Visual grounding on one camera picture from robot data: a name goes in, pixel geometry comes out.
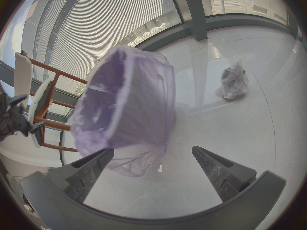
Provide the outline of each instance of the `purple plastic bag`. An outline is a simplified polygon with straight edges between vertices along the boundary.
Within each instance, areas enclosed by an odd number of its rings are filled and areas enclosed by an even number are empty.
[[[114,148],[106,168],[141,176],[165,154],[174,121],[174,68],[161,53],[109,50],[75,107],[71,133],[87,156]]]

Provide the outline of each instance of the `blue sky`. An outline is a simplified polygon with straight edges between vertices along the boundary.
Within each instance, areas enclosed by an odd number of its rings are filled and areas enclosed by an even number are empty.
[[[15,52],[21,51],[25,20],[33,0],[26,0],[14,15],[0,40],[0,60],[15,68]]]

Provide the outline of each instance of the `vent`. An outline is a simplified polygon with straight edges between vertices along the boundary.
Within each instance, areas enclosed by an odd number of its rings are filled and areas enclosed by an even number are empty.
[[[280,15],[276,14],[276,13],[274,13],[274,18],[283,22],[283,23],[285,23],[285,24],[287,24],[287,20],[285,18],[281,17]]]
[[[263,8],[263,7],[260,7],[260,6],[257,6],[257,5],[253,4],[253,12],[267,14],[268,10]]]

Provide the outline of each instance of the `white tile floor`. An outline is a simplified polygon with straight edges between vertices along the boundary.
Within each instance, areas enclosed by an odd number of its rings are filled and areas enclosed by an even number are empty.
[[[287,185],[258,229],[286,208],[307,171],[307,53],[291,35],[262,27],[231,27],[159,49],[176,74],[175,124],[166,156],[140,178],[103,171],[85,204],[136,218],[192,214],[221,203],[191,154],[193,145],[251,167],[270,170]],[[219,93],[224,68],[242,59],[248,93]]]

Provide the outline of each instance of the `plastic bag on floor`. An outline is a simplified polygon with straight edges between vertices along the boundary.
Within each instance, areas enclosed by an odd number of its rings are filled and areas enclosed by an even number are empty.
[[[94,68],[71,125],[77,150],[114,148],[106,166],[141,176],[166,152],[174,120],[174,68],[161,53],[120,46]]]
[[[233,99],[237,95],[246,94],[248,77],[243,70],[241,61],[226,68],[221,76],[222,95],[226,99]]]

